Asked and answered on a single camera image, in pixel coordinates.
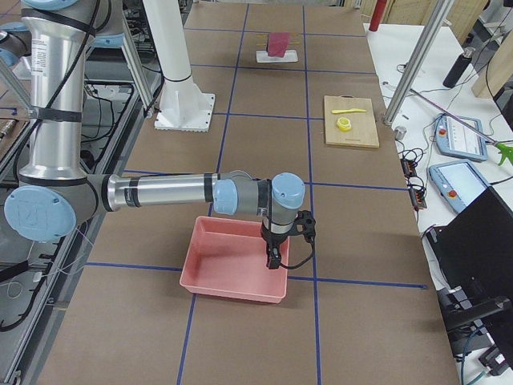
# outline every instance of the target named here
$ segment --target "pink bin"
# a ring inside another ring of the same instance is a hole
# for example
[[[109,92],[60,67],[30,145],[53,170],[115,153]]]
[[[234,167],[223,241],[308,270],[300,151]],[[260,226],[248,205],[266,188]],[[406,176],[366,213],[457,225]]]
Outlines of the pink bin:
[[[265,267],[265,241],[261,223],[198,217],[180,284],[191,293],[280,302],[287,292],[287,269]],[[281,247],[281,260],[289,261],[289,239]]]

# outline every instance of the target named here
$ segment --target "white table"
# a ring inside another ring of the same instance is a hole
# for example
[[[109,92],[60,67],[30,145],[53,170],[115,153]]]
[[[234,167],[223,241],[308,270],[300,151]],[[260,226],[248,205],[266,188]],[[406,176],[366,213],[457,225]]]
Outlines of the white table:
[[[388,82],[389,84],[382,85],[382,94],[386,104],[389,103],[390,96],[394,93],[394,87],[391,86],[396,86],[402,75],[397,70],[397,66],[408,62],[421,32],[422,26],[399,26],[390,24],[380,25],[377,32],[367,31],[367,39],[380,83]],[[463,50],[450,28],[442,27],[422,65],[421,71],[414,81],[413,89],[416,91],[424,91],[444,88],[442,81],[458,55],[462,52]],[[462,79],[474,73],[474,69],[470,66],[463,74]],[[483,122],[485,133],[490,133],[489,122],[499,114],[499,109],[491,99],[477,99],[474,97],[471,87],[477,78],[478,76],[476,75],[468,83],[463,85],[459,96],[451,104],[450,111],[456,115],[480,119]],[[444,91],[433,91],[423,95],[442,107],[447,108],[452,98],[460,91],[460,87],[455,87],[449,91],[447,89]],[[406,149],[416,147],[426,148],[428,144],[424,140],[422,128],[433,122],[439,113],[439,110],[431,107],[418,97],[407,97],[392,128],[399,125],[407,128],[406,137],[402,141]],[[493,128],[495,131],[493,137],[497,140],[513,140],[513,132],[511,132],[511,129],[502,116],[493,120]],[[428,137],[432,136],[433,132],[434,129],[431,124],[426,129],[426,135]],[[398,144],[398,150],[402,150],[400,144]],[[502,180],[513,175],[513,165],[506,161],[503,166],[498,166],[500,155],[497,153],[497,150],[491,146],[488,146],[487,150],[488,161],[481,164],[475,163],[475,165],[489,182]],[[420,232],[423,232],[431,225],[447,225],[455,217],[455,213],[449,208],[448,204],[438,193],[438,190],[426,177],[428,166],[453,160],[456,159],[441,155],[436,145],[431,144],[430,150],[428,149],[428,153],[422,158],[422,161],[417,167],[418,175],[423,178],[427,185],[427,209],[419,212],[418,229]],[[507,204],[513,208],[513,180],[509,180],[503,184],[497,184],[495,189]],[[430,262],[431,275],[435,286],[437,289],[447,286],[447,283],[440,274],[438,263],[427,241],[424,241],[424,249],[427,259]],[[467,357],[465,362],[466,383],[470,382],[483,369],[483,366],[479,363],[477,358],[485,350],[486,349],[475,351]],[[513,371],[508,369],[499,377],[487,375],[479,380],[479,384],[511,385],[513,384]]]

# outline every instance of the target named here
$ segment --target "black bottle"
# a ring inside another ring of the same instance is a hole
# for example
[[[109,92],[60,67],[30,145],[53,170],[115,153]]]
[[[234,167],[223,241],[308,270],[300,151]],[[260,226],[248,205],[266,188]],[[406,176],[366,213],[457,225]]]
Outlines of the black bottle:
[[[456,85],[459,78],[462,77],[463,72],[471,63],[472,55],[474,52],[475,48],[467,47],[465,48],[465,51],[460,56],[458,56],[446,78],[443,80],[444,87],[453,88]]]

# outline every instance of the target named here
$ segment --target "black monitor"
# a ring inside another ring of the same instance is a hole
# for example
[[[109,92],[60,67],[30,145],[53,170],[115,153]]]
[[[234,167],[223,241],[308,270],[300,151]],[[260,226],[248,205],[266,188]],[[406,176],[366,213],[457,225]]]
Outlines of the black monitor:
[[[492,187],[438,229],[435,239],[434,251],[451,288],[461,286],[473,305],[498,296],[513,301],[513,212]],[[483,322],[513,367],[513,311]]]

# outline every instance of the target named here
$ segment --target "blue cable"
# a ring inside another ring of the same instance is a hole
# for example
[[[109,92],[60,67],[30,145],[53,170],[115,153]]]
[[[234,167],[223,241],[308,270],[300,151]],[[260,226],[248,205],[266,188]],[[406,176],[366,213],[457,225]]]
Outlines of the blue cable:
[[[477,335],[477,333],[482,329],[484,328],[484,325],[481,325],[480,327],[478,327],[476,330],[474,330],[471,335],[468,336],[467,338],[467,341],[465,342],[465,346],[463,347],[463,353],[462,353],[462,367],[461,367],[461,370],[460,370],[460,379],[462,381],[462,385],[465,385],[465,381],[463,379],[464,377],[464,372],[463,372],[463,369],[465,367],[465,357],[467,356],[467,350],[468,350],[468,346],[471,342],[471,340],[473,339],[473,337],[475,337]]]
[[[479,375],[473,379],[472,381],[470,381],[467,385],[474,385],[475,383],[477,383],[482,377],[484,377],[486,375],[487,371],[482,371],[481,373],[479,373]]]

